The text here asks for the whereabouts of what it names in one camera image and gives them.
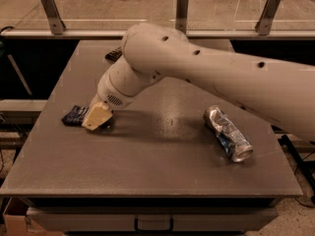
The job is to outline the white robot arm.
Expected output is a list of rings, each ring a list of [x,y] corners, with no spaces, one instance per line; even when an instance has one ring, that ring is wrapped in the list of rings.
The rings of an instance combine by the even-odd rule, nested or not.
[[[83,126],[95,130],[144,89],[181,79],[291,133],[315,140],[315,69],[189,42],[177,29],[140,23],[125,31],[122,55],[102,75]]]

